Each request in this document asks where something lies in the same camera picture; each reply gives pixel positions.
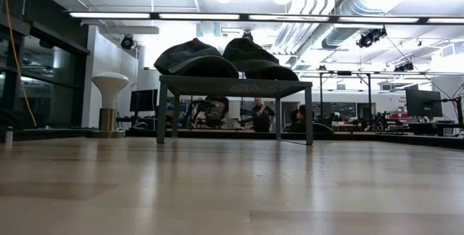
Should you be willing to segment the black baseball cap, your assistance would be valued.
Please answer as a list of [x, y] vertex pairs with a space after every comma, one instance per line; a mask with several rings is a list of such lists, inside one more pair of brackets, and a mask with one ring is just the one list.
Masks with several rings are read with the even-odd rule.
[[299, 80], [295, 72], [280, 65], [277, 58], [248, 38], [230, 41], [224, 49], [223, 57], [248, 79]]

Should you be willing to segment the grey-blue baseball cap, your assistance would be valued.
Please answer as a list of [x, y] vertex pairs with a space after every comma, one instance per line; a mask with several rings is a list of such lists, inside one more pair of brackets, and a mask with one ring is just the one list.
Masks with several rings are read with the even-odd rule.
[[238, 78], [236, 67], [214, 47], [194, 38], [166, 49], [154, 62], [162, 75]]

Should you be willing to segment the black monitor on arm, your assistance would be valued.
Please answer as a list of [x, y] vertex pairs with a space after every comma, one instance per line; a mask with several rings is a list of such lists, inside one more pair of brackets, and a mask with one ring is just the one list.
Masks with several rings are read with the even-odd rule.
[[442, 114], [442, 99], [438, 91], [406, 90], [409, 116], [439, 118]]

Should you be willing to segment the grey perforated metal rack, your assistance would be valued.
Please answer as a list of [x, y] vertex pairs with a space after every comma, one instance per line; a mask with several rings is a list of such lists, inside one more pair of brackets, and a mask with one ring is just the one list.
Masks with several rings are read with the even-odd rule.
[[156, 127], [156, 141], [165, 143], [167, 93], [174, 95], [172, 137], [178, 136], [178, 111], [180, 96], [226, 96], [226, 97], [262, 97], [275, 99], [275, 138], [281, 139], [281, 100], [284, 97], [304, 92], [305, 105], [305, 141], [313, 144], [312, 126], [312, 83], [304, 81], [277, 81], [238, 78], [203, 78], [177, 75], [161, 75], [159, 77], [159, 109]]

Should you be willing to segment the person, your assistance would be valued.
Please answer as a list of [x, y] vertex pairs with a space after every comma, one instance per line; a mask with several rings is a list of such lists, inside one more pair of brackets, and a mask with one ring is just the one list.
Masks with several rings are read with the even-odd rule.
[[222, 128], [228, 115], [229, 100], [225, 96], [207, 96], [198, 108], [197, 128]]
[[290, 114], [291, 125], [289, 126], [289, 133], [306, 133], [306, 115], [305, 105], [300, 105], [298, 109]]
[[252, 112], [254, 131], [258, 133], [269, 133], [271, 120], [276, 116], [274, 110], [269, 108], [261, 98], [255, 97]]

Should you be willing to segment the black desk monitor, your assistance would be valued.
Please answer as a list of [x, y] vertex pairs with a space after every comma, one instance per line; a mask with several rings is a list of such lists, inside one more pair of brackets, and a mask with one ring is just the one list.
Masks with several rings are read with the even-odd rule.
[[157, 90], [132, 91], [130, 96], [131, 112], [153, 112], [157, 107]]

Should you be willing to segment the long ceiling light bar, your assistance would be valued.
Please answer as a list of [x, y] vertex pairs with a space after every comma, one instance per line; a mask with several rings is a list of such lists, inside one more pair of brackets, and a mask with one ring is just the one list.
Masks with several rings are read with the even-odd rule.
[[351, 16], [351, 15], [290, 15], [290, 14], [221, 14], [190, 12], [70, 12], [81, 20], [166, 20], [166, 21], [237, 21], [295, 22], [360, 25], [464, 25], [464, 16]]

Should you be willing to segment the black domed object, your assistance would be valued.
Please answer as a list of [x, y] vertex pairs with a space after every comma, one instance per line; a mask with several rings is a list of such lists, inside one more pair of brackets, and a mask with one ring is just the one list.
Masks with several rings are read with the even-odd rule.
[[312, 130], [315, 135], [332, 135], [333, 130], [322, 123], [313, 123]]

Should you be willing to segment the white mushroom-shaped lamp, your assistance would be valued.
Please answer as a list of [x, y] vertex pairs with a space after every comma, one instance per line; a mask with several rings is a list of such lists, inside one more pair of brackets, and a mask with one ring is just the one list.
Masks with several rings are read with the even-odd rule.
[[128, 85], [128, 78], [119, 73], [102, 72], [91, 76], [92, 83], [101, 94], [101, 108], [99, 110], [99, 127], [90, 132], [87, 137], [95, 139], [117, 139], [124, 137], [118, 131], [117, 122], [117, 95]]

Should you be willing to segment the black spot lamp cluster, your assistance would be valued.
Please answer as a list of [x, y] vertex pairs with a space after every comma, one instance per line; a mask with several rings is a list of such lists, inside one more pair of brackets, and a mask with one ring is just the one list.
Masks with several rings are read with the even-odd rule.
[[386, 36], [387, 32], [385, 28], [371, 29], [360, 34], [360, 38], [357, 40], [356, 45], [360, 48], [368, 48]]

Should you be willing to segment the distant black station frame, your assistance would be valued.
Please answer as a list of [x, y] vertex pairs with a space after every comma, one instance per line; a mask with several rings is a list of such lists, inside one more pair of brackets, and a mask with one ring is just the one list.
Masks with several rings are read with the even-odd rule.
[[352, 76], [356, 75], [364, 84], [368, 86], [368, 120], [371, 121], [373, 119], [373, 103], [372, 103], [372, 84], [371, 84], [371, 75], [372, 73], [369, 72], [362, 72], [362, 71], [348, 71], [348, 70], [319, 70], [319, 93], [320, 93], [320, 116], [323, 117], [323, 75], [329, 74], [337, 75], [337, 76]]

